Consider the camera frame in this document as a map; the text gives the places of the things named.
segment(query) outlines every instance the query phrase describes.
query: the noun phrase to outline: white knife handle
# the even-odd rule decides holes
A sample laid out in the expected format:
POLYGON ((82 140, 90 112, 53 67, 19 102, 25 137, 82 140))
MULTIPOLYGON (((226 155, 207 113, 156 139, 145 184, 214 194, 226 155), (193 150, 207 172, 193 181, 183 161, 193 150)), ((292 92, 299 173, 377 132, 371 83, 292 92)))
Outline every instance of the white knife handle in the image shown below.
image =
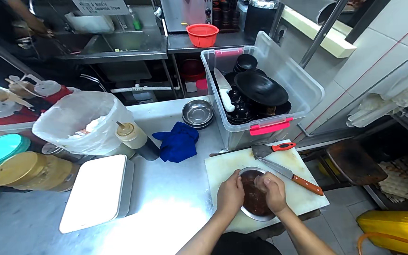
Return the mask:
POLYGON ((231 104, 230 96, 228 95, 230 91, 228 89, 220 89, 221 101, 223 102, 224 109, 226 112, 232 113, 235 109, 235 106, 231 104))

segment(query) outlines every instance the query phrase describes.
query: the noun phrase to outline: orange hose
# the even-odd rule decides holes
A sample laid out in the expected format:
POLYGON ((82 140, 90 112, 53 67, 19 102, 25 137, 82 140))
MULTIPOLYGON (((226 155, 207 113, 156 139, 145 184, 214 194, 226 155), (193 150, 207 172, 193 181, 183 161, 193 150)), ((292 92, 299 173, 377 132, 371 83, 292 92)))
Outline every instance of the orange hose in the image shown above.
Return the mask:
POLYGON ((401 241, 401 242, 404 242, 404 243, 408 243, 408 240, 405 239, 405 238, 402 238, 402 237, 397 237, 397 236, 394 236, 394 235, 388 235, 388 234, 377 233, 377 232, 368 232, 368 233, 365 233, 365 234, 361 235, 358 238, 357 248, 358 248, 358 254, 359 255, 363 255, 363 252, 361 251, 361 246, 363 244, 363 240, 366 237, 370 237, 370 236, 386 237, 386 238, 394 239, 394 240, 401 241))

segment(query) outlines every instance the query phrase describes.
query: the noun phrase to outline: dish soap bottle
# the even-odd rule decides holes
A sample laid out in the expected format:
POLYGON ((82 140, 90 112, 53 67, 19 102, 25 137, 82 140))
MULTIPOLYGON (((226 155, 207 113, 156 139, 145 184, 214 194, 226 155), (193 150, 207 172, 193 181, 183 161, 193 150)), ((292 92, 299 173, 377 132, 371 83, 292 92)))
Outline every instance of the dish soap bottle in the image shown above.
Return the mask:
POLYGON ((116 121, 118 127, 116 136, 122 143, 134 149, 143 158, 152 161, 160 155, 160 149, 135 123, 120 123, 116 121))
POLYGON ((141 22, 138 18, 138 15, 135 12, 133 12, 129 4, 127 5, 127 8, 128 12, 130 13, 130 16, 132 17, 133 27, 135 28, 135 30, 141 30, 141 22))

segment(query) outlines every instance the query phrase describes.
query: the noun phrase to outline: orange knife handle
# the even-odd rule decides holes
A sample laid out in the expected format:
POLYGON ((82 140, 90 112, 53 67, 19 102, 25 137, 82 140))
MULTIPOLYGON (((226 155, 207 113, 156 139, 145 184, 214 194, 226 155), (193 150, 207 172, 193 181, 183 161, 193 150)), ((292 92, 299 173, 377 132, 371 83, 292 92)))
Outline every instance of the orange knife handle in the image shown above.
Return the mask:
POLYGON ((298 177, 298 176, 295 175, 295 174, 292 176, 292 181, 295 182, 295 183, 297 183, 298 185, 304 187, 305 189, 307 189, 307 190, 309 190, 309 191, 312 191, 312 192, 314 192, 314 193, 316 193, 316 194, 318 194, 318 195, 320 195, 320 196, 323 196, 323 195, 324 195, 324 192, 322 191, 322 188, 321 188, 321 187, 316 186, 316 185, 310 183, 309 181, 304 180, 304 179, 298 177))
POLYGON ((274 152, 286 151, 286 150, 289 150, 289 149, 291 149, 293 147, 295 147, 295 142, 285 142, 285 143, 282 143, 282 144, 273 145, 272 150, 274 152))

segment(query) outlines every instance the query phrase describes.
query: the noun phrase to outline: teal lid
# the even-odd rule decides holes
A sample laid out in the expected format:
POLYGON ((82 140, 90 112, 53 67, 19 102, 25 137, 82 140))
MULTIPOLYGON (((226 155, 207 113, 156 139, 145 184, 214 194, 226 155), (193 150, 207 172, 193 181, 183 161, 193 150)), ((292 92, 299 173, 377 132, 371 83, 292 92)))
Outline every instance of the teal lid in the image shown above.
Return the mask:
POLYGON ((9 157, 25 152, 31 141, 18 134, 0 136, 0 164, 9 157))

